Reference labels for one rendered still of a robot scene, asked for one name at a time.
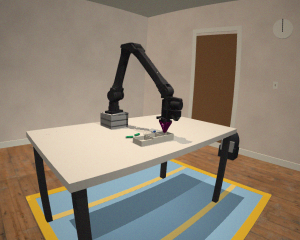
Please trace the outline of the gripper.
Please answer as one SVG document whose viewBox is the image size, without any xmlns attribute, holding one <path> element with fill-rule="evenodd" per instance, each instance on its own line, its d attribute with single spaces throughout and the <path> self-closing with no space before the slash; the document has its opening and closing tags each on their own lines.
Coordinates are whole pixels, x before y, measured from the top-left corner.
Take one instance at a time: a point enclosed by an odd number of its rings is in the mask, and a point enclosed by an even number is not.
<svg viewBox="0 0 300 240">
<path fill-rule="evenodd" d="M 170 110 L 171 108 L 169 108 L 169 109 L 168 108 L 161 108 L 161 116 L 157 116 L 156 119 L 159 119 L 159 123 L 161 125 L 162 131 L 163 131 L 163 133 L 166 133 L 168 128 L 172 124 L 172 120 L 170 120 L 170 119 L 172 119 L 172 117 L 170 117 L 170 118 L 162 117 L 163 109 Z"/>
</svg>

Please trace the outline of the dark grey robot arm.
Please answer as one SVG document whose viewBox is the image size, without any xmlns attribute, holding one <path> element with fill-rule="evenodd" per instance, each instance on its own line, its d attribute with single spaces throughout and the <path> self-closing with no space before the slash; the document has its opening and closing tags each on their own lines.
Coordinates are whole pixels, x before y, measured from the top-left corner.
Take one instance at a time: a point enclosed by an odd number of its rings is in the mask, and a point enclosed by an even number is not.
<svg viewBox="0 0 300 240">
<path fill-rule="evenodd" d="M 117 114 L 122 113 L 123 110 L 119 107 L 119 101 L 124 98 L 124 88 L 123 81 L 129 61 L 129 57 L 133 54 L 142 66 L 145 68 L 149 76 L 154 81 L 158 91 L 161 94 L 162 99 L 162 118 L 172 118 L 174 121 L 178 121 L 181 117 L 183 108 L 183 99 L 178 97 L 173 97 L 174 89 L 173 87 L 163 78 L 160 72 L 157 70 L 155 65 L 146 55 L 144 48 L 138 43 L 125 43 L 121 44 L 121 54 L 120 59 L 114 79 L 114 83 L 107 93 L 107 98 L 109 100 L 108 110 L 105 114 Z M 170 96 L 170 97 L 168 97 Z"/>
</svg>

